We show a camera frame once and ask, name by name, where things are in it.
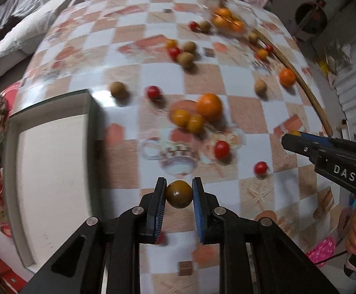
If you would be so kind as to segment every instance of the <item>metal screw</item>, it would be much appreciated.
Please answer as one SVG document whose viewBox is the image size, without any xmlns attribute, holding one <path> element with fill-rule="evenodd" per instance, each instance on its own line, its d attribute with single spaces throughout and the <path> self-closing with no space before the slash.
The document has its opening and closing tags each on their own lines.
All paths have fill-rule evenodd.
<svg viewBox="0 0 356 294">
<path fill-rule="evenodd" d="M 98 218 L 96 217 L 90 217 L 86 221 L 87 225 L 93 226 L 98 223 Z"/>
<path fill-rule="evenodd" d="M 132 212 L 133 212 L 134 214 L 141 214 L 141 213 L 144 212 L 144 209 L 143 209 L 142 207 L 134 207 L 134 208 L 132 209 Z"/>
<path fill-rule="evenodd" d="M 213 210 L 213 212 L 221 216 L 226 213 L 226 209 L 224 209 L 223 207 L 217 207 Z"/>
<path fill-rule="evenodd" d="M 262 218 L 262 219 L 260 220 L 260 223 L 261 223 L 263 226 L 265 226 L 265 227 L 269 227 L 269 226 L 272 225 L 272 220 L 269 219 L 269 218 Z"/>
</svg>

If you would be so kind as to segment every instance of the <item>red tomato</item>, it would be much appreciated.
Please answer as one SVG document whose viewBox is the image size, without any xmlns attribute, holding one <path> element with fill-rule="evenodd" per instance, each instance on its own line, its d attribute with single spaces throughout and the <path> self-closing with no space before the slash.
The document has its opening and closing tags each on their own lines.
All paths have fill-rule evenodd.
<svg viewBox="0 0 356 294">
<path fill-rule="evenodd" d="M 268 54 L 273 53 L 273 46 L 272 45 L 267 45 L 267 47 L 265 48 L 265 51 L 267 51 Z"/>
<path fill-rule="evenodd" d="M 257 175 L 265 175 L 268 170 L 268 165 L 265 161 L 260 161 L 254 165 L 254 173 Z"/>
<path fill-rule="evenodd" d="M 189 22 L 189 29 L 191 29 L 192 31 L 196 31 L 198 27 L 197 22 L 191 21 Z"/>
<path fill-rule="evenodd" d="M 215 145 L 215 157 L 222 160 L 230 154 L 230 146 L 224 140 L 218 140 Z"/>
<path fill-rule="evenodd" d="M 151 101 L 160 98 L 161 95 L 162 92 L 160 91 L 159 87 L 150 86 L 147 88 L 147 96 Z"/>
<path fill-rule="evenodd" d="M 181 53 L 181 50 L 177 47 L 172 47 L 168 49 L 167 52 L 169 53 L 169 56 L 176 61 L 177 56 Z"/>
</svg>

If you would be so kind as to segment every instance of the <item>washing machine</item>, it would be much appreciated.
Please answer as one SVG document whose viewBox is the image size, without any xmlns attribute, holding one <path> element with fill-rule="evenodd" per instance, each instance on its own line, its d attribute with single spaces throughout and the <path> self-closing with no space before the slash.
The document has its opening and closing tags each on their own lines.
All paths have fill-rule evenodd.
<svg viewBox="0 0 356 294">
<path fill-rule="evenodd" d="M 306 18 L 306 24 L 298 30 L 298 24 L 305 16 L 316 11 Z M 338 12 L 347 0 L 273 0 L 272 12 L 275 13 L 287 30 L 302 41 L 308 41 L 320 34 L 328 24 L 328 21 Z"/>
</svg>

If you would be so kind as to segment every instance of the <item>checkered tablecloth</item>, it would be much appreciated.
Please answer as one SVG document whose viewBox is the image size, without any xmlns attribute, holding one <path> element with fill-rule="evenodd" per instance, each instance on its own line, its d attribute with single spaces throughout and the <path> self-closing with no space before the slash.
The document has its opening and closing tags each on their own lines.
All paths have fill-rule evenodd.
<svg viewBox="0 0 356 294">
<path fill-rule="evenodd" d="M 107 218 L 138 205 L 159 176 L 189 183 L 200 176 L 205 191 L 242 217 L 275 211 L 279 226 L 307 251 L 336 227 L 339 187 L 317 175 L 307 158 L 287 154 L 274 129 L 297 115 L 306 131 L 318 134 L 323 132 L 320 120 L 298 85 L 289 90 L 279 85 L 277 61 L 266 68 L 269 74 L 264 73 L 250 45 L 187 28 L 189 21 L 202 20 L 204 1 L 91 0 L 64 10 L 34 54 L 13 111 L 90 89 L 106 115 L 109 186 L 101 194 Z M 258 29 L 301 72 L 322 104 L 303 55 L 277 16 L 234 2 L 253 10 Z M 164 48 L 167 38 L 197 44 L 194 71 L 187 72 L 169 59 Z M 207 49 L 215 56 L 206 56 Z M 265 99 L 253 90 L 258 77 L 268 84 Z M 127 105 L 120 106 L 111 97 L 112 81 L 127 85 L 131 94 Z M 144 98 L 148 85 L 162 89 L 165 109 Z M 169 116 L 177 108 L 192 110 L 193 101 L 205 92 L 222 100 L 227 126 L 223 131 L 208 127 L 206 139 L 199 140 L 176 129 Z M 218 139 L 232 147 L 228 165 L 213 156 L 211 147 Z M 253 173 L 258 161 L 269 166 L 264 180 Z M 315 220 L 313 213 L 330 191 L 334 205 Z M 206 263 L 194 262 L 189 276 L 177 274 L 178 262 L 193 261 L 192 253 L 199 249 L 192 205 L 183 210 L 166 205 L 162 230 L 167 246 L 141 246 L 141 292 L 216 293 L 216 256 Z"/>
</svg>

